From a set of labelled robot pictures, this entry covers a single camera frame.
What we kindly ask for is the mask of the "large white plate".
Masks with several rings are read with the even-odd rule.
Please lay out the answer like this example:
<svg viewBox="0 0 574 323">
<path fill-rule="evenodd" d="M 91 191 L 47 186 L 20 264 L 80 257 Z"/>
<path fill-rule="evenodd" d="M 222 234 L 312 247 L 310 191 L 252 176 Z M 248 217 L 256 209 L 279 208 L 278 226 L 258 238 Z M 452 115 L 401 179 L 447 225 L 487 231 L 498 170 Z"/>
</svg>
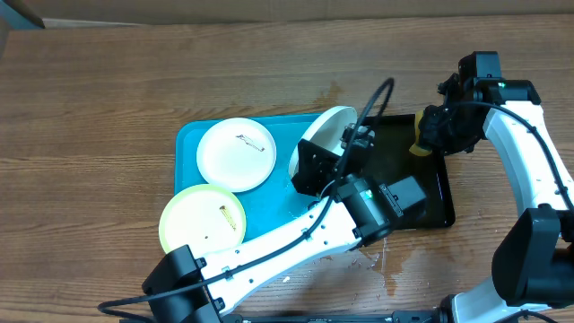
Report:
<svg viewBox="0 0 574 323">
<path fill-rule="evenodd" d="M 349 106 L 335 106 L 322 113 L 304 132 L 301 139 L 307 140 L 336 155 L 343 155 L 341 137 L 344 129 L 358 119 L 357 110 Z"/>
</svg>

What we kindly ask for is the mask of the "green yellow sponge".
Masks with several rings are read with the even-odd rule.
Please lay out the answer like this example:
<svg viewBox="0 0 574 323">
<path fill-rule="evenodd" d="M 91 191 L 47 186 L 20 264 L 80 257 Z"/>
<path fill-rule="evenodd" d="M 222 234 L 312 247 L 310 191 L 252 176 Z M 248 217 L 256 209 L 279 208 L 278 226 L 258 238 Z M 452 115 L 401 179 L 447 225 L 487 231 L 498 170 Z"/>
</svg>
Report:
<svg viewBox="0 0 574 323">
<path fill-rule="evenodd" d="M 423 110 L 419 110 L 415 113 L 414 124 L 413 124 L 415 139 L 414 143 L 409 148 L 409 152 L 418 157 L 426 157 L 432 154 L 432 150 L 420 146 L 420 135 L 421 135 L 420 122 L 422 121 L 423 113 L 424 113 Z"/>
</svg>

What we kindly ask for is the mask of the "yellow plate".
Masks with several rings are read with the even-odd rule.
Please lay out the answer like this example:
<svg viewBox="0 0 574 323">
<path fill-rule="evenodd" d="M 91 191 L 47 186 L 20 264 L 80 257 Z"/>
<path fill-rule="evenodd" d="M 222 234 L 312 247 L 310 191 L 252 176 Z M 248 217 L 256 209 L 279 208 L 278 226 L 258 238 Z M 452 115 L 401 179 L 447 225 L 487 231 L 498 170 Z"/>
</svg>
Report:
<svg viewBox="0 0 574 323">
<path fill-rule="evenodd" d="M 187 245 L 198 258 L 238 246 L 246 229 L 246 213 L 235 195 L 200 184 L 183 189 L 167 203 L 159 221 L 159 238 L 166 254 Z"/>
</svg>

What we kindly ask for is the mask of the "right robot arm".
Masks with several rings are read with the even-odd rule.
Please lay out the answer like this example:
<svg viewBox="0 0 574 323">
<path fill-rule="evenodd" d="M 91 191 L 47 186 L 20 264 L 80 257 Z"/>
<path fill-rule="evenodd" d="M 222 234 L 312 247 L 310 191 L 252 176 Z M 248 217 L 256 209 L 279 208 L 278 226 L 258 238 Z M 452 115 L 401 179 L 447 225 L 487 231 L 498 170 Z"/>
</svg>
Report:
<svg viewBox="0 0 574 323">
<path fill-rule="evenodd" d="M 490 141 L 507 173 L 518 219 L 494 252 L 491 277 L 450 298 L 454 322 L 502 322 L 573 303 L 573 179 L 544 123 L 531 82 L 452 74 L 415 121 L 412 153 L 470 150 Z"/>
</svg>

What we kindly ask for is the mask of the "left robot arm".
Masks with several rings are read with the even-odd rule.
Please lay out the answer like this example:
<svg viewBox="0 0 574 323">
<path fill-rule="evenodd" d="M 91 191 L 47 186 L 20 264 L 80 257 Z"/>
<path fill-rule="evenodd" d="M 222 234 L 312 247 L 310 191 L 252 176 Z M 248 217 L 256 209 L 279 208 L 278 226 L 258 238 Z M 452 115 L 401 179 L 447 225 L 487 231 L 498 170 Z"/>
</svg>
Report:
<svg viewBox="0 0 574 323">
<path fill-rule="evenodd" d="M 390 187 L 346 170 L 359 134 L 335 165 L 327 195 L 305 214 L 237 247 L 167 253 L 143 283 L 155 322 L 219 322 L 250 294 L 309 260 L 370 245 L 404 216 Z"/>
</svg>

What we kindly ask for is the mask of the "blue plastic tray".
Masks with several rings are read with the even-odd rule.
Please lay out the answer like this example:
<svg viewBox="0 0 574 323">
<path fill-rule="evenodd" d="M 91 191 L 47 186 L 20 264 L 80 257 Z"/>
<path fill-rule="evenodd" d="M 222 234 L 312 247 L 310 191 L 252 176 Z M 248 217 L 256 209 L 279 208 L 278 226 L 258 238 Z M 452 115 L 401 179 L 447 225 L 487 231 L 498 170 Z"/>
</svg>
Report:
<svg viewBox="0 0 574 323">
<path fill-rule="evenodd" d="M 317 113 L 254 117 L 273 136 L 276 162 L 273 172 L 257 188 L 236 195 L 247 218 L 245 241 L 272 231 L 308 211 L 316 199 L 295 191 L 288 173 L 291 155 L 301 136 L 318 118 Z M 204 184 L 196 163 L 196 148 L 204 133 L 218 121 L 194 121 L 184 125 L 176 136 L 174 192 Z"/>
</svg>

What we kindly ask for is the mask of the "black tray with water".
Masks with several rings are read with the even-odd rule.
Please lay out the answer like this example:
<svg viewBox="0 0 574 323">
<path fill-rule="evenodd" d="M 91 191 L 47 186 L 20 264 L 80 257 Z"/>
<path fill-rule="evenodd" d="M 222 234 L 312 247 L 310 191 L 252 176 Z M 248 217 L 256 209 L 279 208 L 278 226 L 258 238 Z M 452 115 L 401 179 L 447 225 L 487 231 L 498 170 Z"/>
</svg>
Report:
<svg viewBox="0 0 574 323">
<path fill-rule="evenodd" d="M 414 115 L 383 117 L 374 127 L 373 152 L 363 172 L 379 184 L 392 185 L 414 177 L 426 194 L 423 214 L 409 216 L 401 230 L 443 229 L 456 220 L 444 156 L 415 156 L 409 152 L 414 143 Z"/>
</svg>

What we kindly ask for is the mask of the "small white plate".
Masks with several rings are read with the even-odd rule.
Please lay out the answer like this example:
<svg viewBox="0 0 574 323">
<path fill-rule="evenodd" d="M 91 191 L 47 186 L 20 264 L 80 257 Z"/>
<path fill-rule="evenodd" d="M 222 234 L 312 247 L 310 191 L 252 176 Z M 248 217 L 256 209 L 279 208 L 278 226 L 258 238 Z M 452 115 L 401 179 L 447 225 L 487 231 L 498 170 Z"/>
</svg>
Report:
<svg viewBox="0 0 574 323">
<path fill-rule="evenodd" d="M 203 179 L 232 193 L 258 187 L 271 175 L 277 148 L 271 133 L 249 118 L 228 118 L 200 139 L 196 164 Z"/>
</svg>

